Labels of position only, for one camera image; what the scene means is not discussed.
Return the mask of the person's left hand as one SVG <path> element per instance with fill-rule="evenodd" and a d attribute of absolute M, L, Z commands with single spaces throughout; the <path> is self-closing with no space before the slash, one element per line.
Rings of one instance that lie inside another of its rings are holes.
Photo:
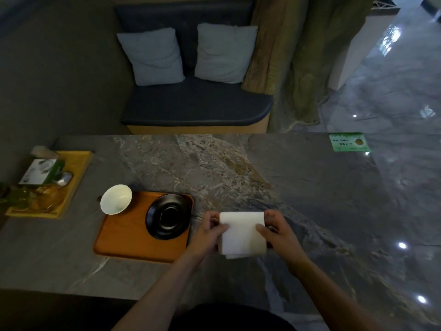
<path fill-rule="evenodd" d="M 215 235 L 214 227 L 220 223 L 220 213 L 207 211 L 202 216 L 202 221 L 192 236 L 187 252 L 199 263 L 215 250 L 221 235 Z"/>

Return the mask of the person's right hand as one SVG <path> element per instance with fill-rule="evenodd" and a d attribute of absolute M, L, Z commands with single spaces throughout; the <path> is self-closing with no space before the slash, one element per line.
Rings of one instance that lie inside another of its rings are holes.
<path fill-rule="evenodd" d="M 264 211 L 264 225 L 273 232 L 273 238 L 264 238 L 288 267 L 294 269 L 307 263 L 309 258 L 284 216 L 276 210 Z"/>

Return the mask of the white napkin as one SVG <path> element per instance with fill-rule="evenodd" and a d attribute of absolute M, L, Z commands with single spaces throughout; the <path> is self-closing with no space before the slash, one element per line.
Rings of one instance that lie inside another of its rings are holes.
<path fill-rule="evenodd" d="M 267 254 L 266 239 L 256 230 L 265 225 L 264 212 L 221 212 L 220 224 L 229 228 L 219 240 L 218 251 L 227 259 Z"/>

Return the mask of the person's right forearm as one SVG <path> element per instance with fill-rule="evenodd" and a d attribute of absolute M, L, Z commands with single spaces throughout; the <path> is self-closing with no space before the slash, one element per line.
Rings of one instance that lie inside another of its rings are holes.
<path fill-rule="evenodd" d="M 386 331 L 309 258 L 287 262 L 330 331 Z"/>

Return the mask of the person's left forearm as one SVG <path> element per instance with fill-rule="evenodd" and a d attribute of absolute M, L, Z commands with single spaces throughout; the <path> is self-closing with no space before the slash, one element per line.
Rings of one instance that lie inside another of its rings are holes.
<path fill-rule="evenodd" d="M 188 248 L 111 331 L 167 331 L 189 278 L 206 256 Z"/>

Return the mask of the black round plate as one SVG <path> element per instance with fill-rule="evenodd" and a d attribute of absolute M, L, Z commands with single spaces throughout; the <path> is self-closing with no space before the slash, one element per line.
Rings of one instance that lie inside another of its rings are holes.
<path fill-rule="evenodd" d="M 187 194 L 165 194 L 149 207 L 145 224 L 148 233 L 158 240 L 178 238 L 190 227 L 194 200 Z"/>

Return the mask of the orange wooden tray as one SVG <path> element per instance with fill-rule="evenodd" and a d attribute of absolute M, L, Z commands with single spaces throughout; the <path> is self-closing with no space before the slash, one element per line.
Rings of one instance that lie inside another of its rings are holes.
<path fill-rule="evenodd" d="M 142 260 L 154 263 L 172 263 L 187 246 L 190 227 L 178 238 L 158 240 L 146 229 L 146 213 L 163 192 L 140 191 L 126 210 L 106 215 L 98 231 L 93 251 L 99 256 Z"/>

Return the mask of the person's dark clothing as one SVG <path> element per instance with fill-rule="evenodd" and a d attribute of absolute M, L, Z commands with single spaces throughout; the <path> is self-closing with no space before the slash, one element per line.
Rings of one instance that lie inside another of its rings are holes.
<path fill-rule="evenodd" d="M 226 303 L 197 305 L 174 317 L 168 331 L 297 331 L 266 310 Z"/>

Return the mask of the white ceramic bowl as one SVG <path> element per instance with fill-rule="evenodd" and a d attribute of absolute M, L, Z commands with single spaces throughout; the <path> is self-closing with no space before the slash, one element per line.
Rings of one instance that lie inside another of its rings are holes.
<path fill-rule="evenodd" d="M 124 184 L 118 184 L 107 189 L 100 200 L 101 211 L 106 215 L 116 215 L 130 205 L 133 197 L 131 188 Z"/>

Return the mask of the green table card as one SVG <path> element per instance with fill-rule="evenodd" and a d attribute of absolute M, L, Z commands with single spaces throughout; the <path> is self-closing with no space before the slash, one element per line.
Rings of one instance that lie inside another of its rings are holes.
<path fill-rule="evenodd" d="M 370 147 L 363 133 L 329 133 L 335 152 L 363 152 L 369 154 Z"/>

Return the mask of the dark blue bench sofa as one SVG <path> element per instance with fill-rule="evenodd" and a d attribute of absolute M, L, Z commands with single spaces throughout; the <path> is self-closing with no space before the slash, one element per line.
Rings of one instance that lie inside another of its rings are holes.
<path fill-rule="evenodd" d="M 185 80 L 134 85 L 120 122 L 133 134 L 267 133 L 273 97 L 195 77 L 201 23 L 251 26 L 254 0 L 193 0 L 115 6 L 119 33 L 175 29 Z"/>

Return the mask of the yellow wooden tray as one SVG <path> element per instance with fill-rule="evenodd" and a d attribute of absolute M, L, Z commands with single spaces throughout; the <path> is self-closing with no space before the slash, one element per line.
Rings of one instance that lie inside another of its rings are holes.
<path fill-rule="evenodd" d="M 47 150 L 30 163 L 17 186 L 0 183 L 8 217 L 61 218 L 92 160 L 87 150 Z"/>

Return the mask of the light grey cushion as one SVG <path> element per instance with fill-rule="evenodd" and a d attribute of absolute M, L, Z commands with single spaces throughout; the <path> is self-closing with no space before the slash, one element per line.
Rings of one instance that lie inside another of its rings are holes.
<path fill-rule="evenodd" d="M 201 23 L 195 77 L 218 83 L 242 83 L 254 52 L 257 26 Z"/>
<path fill-rule="evenodd" d="M 132 64 L 137 86 L 168 85 L 185 80 L 175 29 L 117 33 L 117 38 Z"/>

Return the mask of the white and green box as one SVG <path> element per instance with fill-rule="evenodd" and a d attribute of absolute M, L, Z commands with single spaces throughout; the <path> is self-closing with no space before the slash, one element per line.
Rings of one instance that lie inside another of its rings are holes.
<path fill-rule="evenodd" d="M 64 168 L 60 159 L 35 159 L 20 179 L 19 186 L 39 187 L 52 183 Z"/>

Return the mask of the beige tissue box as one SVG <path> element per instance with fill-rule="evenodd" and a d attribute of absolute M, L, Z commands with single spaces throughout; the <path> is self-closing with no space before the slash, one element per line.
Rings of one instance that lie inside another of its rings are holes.
<path fill-rule="evenodd" d="M 34 146 L 30 152 L 30 155 L 36 159 L 43 160 L 57 160 L 59 155 L 56 151 L 48 149 L 46 146 Z"/>

